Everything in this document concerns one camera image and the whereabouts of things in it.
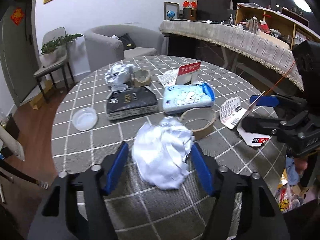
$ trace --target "gray chair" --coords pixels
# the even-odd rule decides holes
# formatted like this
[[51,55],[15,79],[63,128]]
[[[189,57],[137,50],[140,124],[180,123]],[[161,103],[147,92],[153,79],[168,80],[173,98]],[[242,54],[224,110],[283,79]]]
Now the gray chair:
[[[65,35],[66,35],[66,30],[65,30],[64,27],[57,28],[57,29],[52,30],[52,31],[50,31],[50,32],[48,32],[48,33],[46,33],[44,35],[43,40],[42,40],[42,44],[45,44],[48,41],[55,40],[58,37],[65,36]],[[61,68],[63,79],[64,79],[64,82],[65,82],[65,86],[67,88],[67,91],[69,91],[68,80],[67,80],[66,72],[65,72],[65,69],[64,69],[65,64],[67,64],[67,66],[68,66],[72,81],[75,82],[75,80],[73,78],[73,74],[72,74],[71,68],[70,68],[70,64],[69,64],[69,55],[68,55],[68,50],[67,50],[67,46],[66,45],[62,45],[62,46],[58,47],[58,49],[57,49],[57,61],[55,63],[53,63],[52,65],[47,66],[47,67],[42,67],[41,66],[40,69],[36,73],[33,74],[33,76],[36,78],[36,80],[38,82],[38,86],[39,86],[40,91],[41,91],[41,93],[42,93],[42,95],[44,97],[44,100],[46,102],[48,100],[47,100],[47,98],[46,98],[46,96],[45,96],[45,94],[43,92],[43,89],[41,87],[41,84],[40,84],[41,78],[43,76],[49,74],[50,77],[51,77],[51,80],[52,80],[52,83],[53,83],[54,87],[57,88],[57,86],[56,86],[56,84],[54,82],[54,79],[52,77],[52,72],[58,70],[59,68]]]
[[[135,49],[124,50],[120,40],[111,38],[112,35],[121,37],[128,33],[136,44]],[[132,25],[99,26],[84,33],[90,70],[95,71],[119,60],[160,55],[164,37],[160,32]]]

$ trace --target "green leaves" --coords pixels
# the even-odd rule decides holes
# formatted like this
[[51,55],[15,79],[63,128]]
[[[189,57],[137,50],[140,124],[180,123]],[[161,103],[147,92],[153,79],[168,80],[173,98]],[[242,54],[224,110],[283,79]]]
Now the green leaves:
[[42,45],[41,54],[47,54],[53,52],[58,46],[67,44],[68,42],[74,42],[76,39],[82,37],[83,34],[66,34],[65,36],[60,36],[55,40],[49,41]]

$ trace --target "door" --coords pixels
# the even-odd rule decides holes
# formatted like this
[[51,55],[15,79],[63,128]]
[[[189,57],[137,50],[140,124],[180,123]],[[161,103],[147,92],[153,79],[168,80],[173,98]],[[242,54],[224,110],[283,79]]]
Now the door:
[[[15,24],[11,15],[21,8],[24,16]],[[5,80],[17,106],[37,85],[33,73],[38,70],[31,35],[31,4],[14,2],[0,22],[0,58]]]

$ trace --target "computer monitor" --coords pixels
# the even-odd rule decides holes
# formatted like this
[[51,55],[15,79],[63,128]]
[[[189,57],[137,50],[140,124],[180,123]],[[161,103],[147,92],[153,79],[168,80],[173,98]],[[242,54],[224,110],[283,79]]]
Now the computer monitor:
[[198,0],[197,20],[221,22],[230,17],[231,0]]

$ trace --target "black bag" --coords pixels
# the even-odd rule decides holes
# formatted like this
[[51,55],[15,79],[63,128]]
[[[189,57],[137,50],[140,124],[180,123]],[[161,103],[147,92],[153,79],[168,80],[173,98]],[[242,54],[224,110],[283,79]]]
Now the black bag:
[[126,33],[125,35],[119,37],[119,40],[122,41],[124,50],[135,49],[136,48],[136,44],[134,44],[134,41],[130,38],[128,33]]

